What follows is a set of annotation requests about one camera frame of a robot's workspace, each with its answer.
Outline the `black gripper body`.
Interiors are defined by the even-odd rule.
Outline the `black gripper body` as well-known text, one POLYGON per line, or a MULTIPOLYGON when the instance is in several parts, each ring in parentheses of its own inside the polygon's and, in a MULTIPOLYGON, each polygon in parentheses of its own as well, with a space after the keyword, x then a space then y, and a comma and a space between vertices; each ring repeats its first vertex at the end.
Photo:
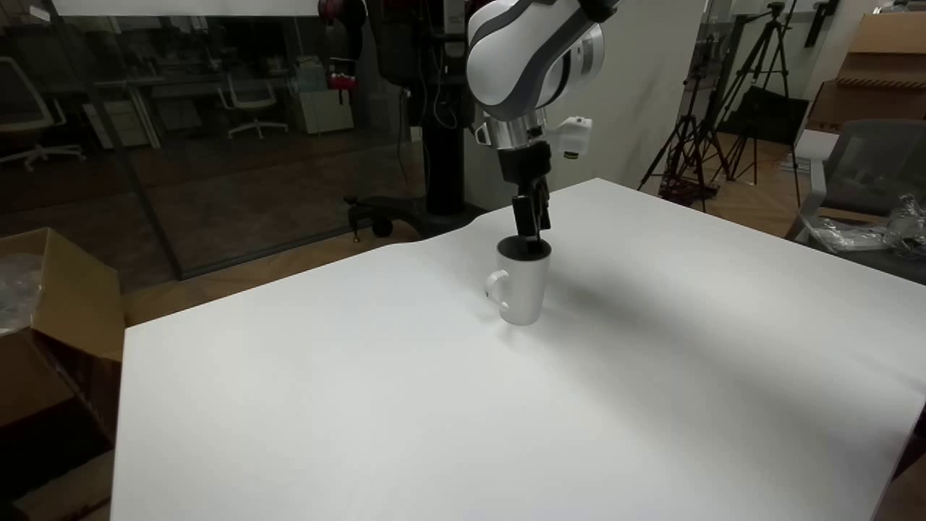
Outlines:
POLYGON ((497 154, 500 173, 511 181, 522 193, 538 191, 551 173, 551 144, 533 142, 519 149, 497 154))

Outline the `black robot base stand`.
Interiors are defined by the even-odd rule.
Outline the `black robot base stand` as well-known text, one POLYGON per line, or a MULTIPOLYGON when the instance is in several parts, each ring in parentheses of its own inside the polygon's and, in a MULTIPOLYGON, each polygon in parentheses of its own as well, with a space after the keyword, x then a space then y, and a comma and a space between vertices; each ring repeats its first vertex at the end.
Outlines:
POLYGON ((420 238, 459 229, 478 216, 467 203, 462 134, 471 128, 471 95, 462 60, 467 0, 368 0, 378 76, 412 99, 407 116, 422 134, 422 197, 347 197, 347 225, 388 238, 407 223, 420 238))

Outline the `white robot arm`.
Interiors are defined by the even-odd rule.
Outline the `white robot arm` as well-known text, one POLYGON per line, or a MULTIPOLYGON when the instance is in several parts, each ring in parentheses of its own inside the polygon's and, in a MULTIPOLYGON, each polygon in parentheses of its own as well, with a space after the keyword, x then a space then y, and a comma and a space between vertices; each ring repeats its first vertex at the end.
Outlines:
POLYGON ((579 158, 591 144, 591 116, 548 128, 543 113, 601 70, 601 28, 616 5, 620 0, 488 0, 468 18, 467 84, 481 116, 478 138, 497 154, 504 178, 516 184, 522 241, 538 241, 551 225, 553 155, 579 158))

